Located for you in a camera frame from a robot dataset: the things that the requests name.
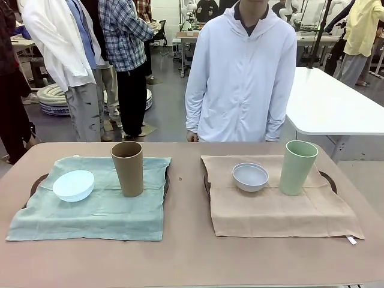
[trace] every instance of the gray bowl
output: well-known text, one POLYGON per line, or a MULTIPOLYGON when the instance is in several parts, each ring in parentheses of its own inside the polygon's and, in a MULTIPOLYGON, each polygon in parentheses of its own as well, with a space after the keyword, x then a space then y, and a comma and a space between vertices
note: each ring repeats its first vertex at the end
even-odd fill
POLYGON ((246 192, 260 191, 268 183, 268 172, 254 163, 241 163, 233 168, 236 185, 246 192))

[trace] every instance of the white jacket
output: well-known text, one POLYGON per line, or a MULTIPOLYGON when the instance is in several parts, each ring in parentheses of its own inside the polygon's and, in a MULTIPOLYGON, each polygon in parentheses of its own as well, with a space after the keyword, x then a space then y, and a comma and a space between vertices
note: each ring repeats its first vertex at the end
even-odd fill
POLYGON ((296 33, 269 10, 249 37, 234 12, 200 32, 185 95, 187 129, 203 142, 275 142, 295 76, 296 33))
MULTIPOLYGON (((91 33, 96 64, 104 65, 93 22, 83 5, 82 10, 91 33)), ((64 92, 69 86, 96 83, 79 29, 65 0, 27 0, 22 17, 44 56, 48 73, 64 92)))

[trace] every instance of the cup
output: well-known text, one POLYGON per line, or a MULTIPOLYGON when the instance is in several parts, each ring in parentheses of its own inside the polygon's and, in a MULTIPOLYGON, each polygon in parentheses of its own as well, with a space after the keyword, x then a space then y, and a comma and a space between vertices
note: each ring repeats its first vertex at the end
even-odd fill
POLYGON ((280 191, 288 196, 297 196, 319 154, 319 150, 305 141, 290 141, 286 145, 280 191))
POLYGON ((143 148, 133 141, 121 142, 111 150, 113 163, 125 197, 143 193, 143 148))

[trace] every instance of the white bowl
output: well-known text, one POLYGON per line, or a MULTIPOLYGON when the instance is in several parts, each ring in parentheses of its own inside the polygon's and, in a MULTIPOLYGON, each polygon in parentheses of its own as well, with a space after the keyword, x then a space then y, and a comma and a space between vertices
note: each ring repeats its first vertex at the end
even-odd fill
POLYGON ((53 192, 63 201, 77 202, 87 198, 95 185, 90 171, 76 170, 60 176, 53 183, 53 192))
POLYGON ((233 168, 236 185, 246 192, 257 192, 268 183, 268 172, 254 163, 241 163, 233 168))

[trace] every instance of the hood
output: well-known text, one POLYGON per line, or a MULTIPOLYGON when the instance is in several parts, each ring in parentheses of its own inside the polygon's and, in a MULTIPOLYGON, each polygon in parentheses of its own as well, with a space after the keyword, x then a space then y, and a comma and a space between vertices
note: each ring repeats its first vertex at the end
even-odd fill
MULTIPOLYGON (((235 19, 235 5, 232 8, 226 9, 224 12, 224 16, 227 19, 234 33, 242 37, 249 38, 246 30, 241 24, 241 21, 235 19)), ((266 31, 270 30, 273 26, 275 26, 275 24, 280 20, 281 19, 277 17, 277 15, 268 7, 267 16, 264 19, 259 20, 250 38, 251 39, 258 38, 260 35, 264 34, 266 31)))

